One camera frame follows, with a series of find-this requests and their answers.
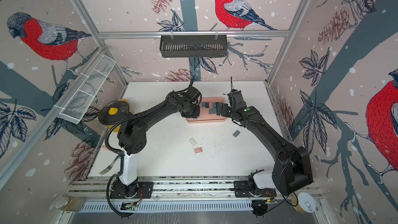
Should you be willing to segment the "pink plastic storage tray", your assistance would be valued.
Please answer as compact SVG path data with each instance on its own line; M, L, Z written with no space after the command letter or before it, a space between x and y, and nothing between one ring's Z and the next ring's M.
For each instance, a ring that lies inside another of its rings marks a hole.
M202 102L209 102L209 108L203 108ZM197 119L187 119L187 122L190 124L196 123L213 123L213 122L224 122L226 117L216 115L210 115L209 109L216 108L217 103L225 103L223 97L204 97L202 98L201 107L200 107L200 115Z

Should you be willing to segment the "white eraser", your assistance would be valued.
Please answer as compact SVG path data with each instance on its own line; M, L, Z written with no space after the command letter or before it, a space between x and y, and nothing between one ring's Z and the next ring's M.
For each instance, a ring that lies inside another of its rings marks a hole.
M189 139L189 143L190 143L192 146L196 146L196 145L197 145L197 142L196 142L194 139Z

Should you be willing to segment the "pink eraser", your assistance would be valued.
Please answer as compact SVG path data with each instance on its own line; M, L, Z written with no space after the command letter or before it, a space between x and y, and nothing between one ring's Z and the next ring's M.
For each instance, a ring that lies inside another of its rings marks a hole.
M198 154L198 153L201 153L201 152L203 152L203 148L202 147L198 147L198 148L194 149L194 153L195 154Z

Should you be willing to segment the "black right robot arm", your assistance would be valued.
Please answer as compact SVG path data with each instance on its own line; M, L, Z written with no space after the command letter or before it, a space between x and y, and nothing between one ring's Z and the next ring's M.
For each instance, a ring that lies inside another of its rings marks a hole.
M279 135L253 106L247 106L240 90L228 93L229 104L223 104L220 115L252 132L273 156L274 167L268 175L273 185L288 196L313 183L309 153Z

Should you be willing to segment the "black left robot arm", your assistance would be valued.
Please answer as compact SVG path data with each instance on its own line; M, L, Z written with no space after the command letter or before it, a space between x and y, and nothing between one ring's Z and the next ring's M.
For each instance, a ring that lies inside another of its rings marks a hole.
M164 101L137 114L130 112L129 104L124 101L111 102L101 110L100 123L111 127L104 139L105 146L120 158L112 197L133 198L138 193L138 158L147 144L146 132L175 113L181 113L183 118L199 117L201 101L201 92L189 85L168 93Z

